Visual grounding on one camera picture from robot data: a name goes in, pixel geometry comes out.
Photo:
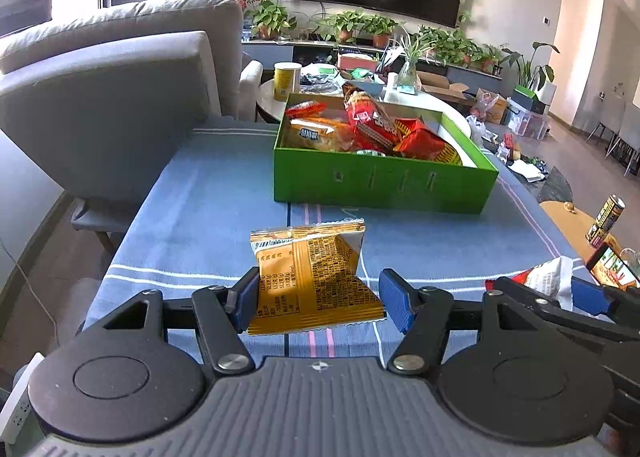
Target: blue gripper pad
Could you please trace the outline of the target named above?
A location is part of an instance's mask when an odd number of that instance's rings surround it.
[[[601,285],[573,277],[571,279],[571,294],[574,300],[574,307],[578,309],[582,309],[593,316],[609,312],[610,300],[605,296],[604,288]]]
[[[260,270],[252,267],[229,290],[226,303],[230,307],[225,307],[225,312],[238,333],[246,331],[249,322],[254,319],[258,307],[259,285]]]
[[[417,289],[409,285],[393,269],[383,269],[378,280],[380,299],[386,313],[402,334],[414,325],[415,317],[422,307]]]

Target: smartphone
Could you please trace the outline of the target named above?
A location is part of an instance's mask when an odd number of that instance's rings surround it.
[[[607,244],[602,244],[586,265],[600,285],[610,285],[626,291],[640,287],[639,280],[626,263]]]

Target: glass vase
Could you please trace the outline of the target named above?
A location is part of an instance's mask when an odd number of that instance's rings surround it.
[[[398,87],[411,87],[414,92],[419,90],[418,73],[415,69],[417,63],[417,58],[407,58],[404,61],[404,65],[398,74]]]

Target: green cardboard box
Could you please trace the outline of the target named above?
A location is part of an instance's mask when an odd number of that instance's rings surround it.
[[[344,110],[342,98],[308,94],[291,94],[287,108],[311,98],[326,103],[329,109]],[[436,128],[443,127],[446,130],[443,133],[449,133],[449,142],[453,139],[466,153],[465,162],[470,166],[287,148],[284,137],[290,121],[285,116],[274,147],[274,200],[465,214],[482,212],[498,170],[478,147],[441,112],[391,103],[382,105],[389,116],[420,116]]]

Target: power strip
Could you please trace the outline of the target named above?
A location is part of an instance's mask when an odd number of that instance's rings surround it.
[[[31,403],[27,394],[27,385],[31,374],[44,359],[39,352],[27,365],[18,383],[9,395],[2,411],[0,411],[0,440],[8,444],[14,444],[20,430],[24,426],[27,417],[31,413]]]

